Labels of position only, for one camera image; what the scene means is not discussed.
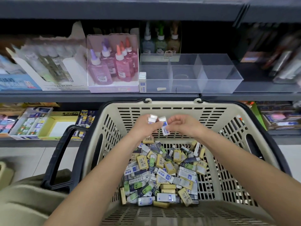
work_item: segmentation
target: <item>forearm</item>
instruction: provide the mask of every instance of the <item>forearm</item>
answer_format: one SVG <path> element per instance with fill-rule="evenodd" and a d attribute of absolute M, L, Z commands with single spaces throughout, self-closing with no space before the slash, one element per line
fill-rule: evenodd
<path fill-rule="evenodd" d="M 44 226 L 99 225 L 138 143 L 130 133 L 120 140 L 55 209 Z"/>
<path fill-rule="evenodd" d="M 212 130 L 201 130 L 198 136 L 197 140 L 210 150 L 277 223 L 289 224 L 288 219 L 291 225 L 296 223 L 301 203 L 299 182 Z"/>

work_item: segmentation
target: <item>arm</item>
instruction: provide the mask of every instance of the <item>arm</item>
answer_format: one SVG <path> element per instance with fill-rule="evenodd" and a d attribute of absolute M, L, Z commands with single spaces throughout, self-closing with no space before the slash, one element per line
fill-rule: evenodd
<path fill-rule="evenodd" d="M 189 115 L 168 120 L 178 131 L 204 144 L 279 225 L 301 225 L 301 183 L 244 151 Z"/>
<path fill-rule="evenodd" d="M 100 225 L 133 150 L 163 125 L 163 122 L 148 124 L 148 116 L 137 119 L 131 131 L 54 210 L 44 226 Z"/>

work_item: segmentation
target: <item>hand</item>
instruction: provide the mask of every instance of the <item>hand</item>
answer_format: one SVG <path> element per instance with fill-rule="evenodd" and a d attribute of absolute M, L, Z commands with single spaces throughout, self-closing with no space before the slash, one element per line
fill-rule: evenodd
<path fill-rule="evenodd" d="M 197 119 L 185 114 L 172 116 L 168 119 L 167 123 L 166 130 L 179 132 L 194 139 L 200 138 L 202 132 L 207 130 Z"/>
<path fill-rule="evenodd" d="M 146 114 L 138 117 L 135 125 L 129 132 L 130 135 L 132 135 L 134 138 L 137 138 L 140 142 L 146 137 L 150 136 L 152 133 L 157 132 L 157 130 L 163 126 L 162 121 L 157 121 L 156 123 L 149 124 L 149 116 L 149 114 Z"/>

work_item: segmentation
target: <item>clear plastic display box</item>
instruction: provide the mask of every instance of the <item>clear plastic display box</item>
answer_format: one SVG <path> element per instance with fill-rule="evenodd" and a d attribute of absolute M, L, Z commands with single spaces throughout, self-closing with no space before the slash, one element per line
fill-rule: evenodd
<path fill-rule="evenodd" d="M 243 80 L 227 54 L 141 54 L 139 72 L 147 93 L 233 93 Z"/>

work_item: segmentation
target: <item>beige plastic shopping basket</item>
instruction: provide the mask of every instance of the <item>beige plastic shopping basket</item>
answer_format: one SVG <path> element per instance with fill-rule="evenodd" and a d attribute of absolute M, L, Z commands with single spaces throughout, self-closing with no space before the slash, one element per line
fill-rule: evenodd
<path fill-rule="evenodd" d="M 169 118 L 175 114 L 189 114 L 215 132 L 228 138 L 236 145 L 249 151 L 276 168 L 290 174 L 289 167 L 276 143 L 263 129 L 250 109 L 238 102 L 152 101 L 110 102 L 100 108 L 92 127 L 87 132 L 76 156 L 72 178 L 69 183 L 53 186 L 56 165 L 62 157 L 62 148 L 70 139 L 76 126 L 66 130 L 48 166 L 50 177 L 44 179 L 45 187 L 72 190 L 77 183 L 99 163 L 106 154 L 133 127 L 140 115 L 156 114 Z M 163 136 L 162 131 L 154 133 L 165 149 L 173 144 L 189 146 L 187 136 L 171 133 Z M 250 194 L 232 175 L 206 151 L 204 160 L 208 163 L 207 174 L 198 175 L 198 198 L 200 204 L 186 208 L 184 205 L 170 205 L 168 209 L 154 206 L 138 207 L 134 204 L 121 205 L 119 189 L 109 205 L 102 225 L 273 225 L 273 219 L 258 205 Z"/>

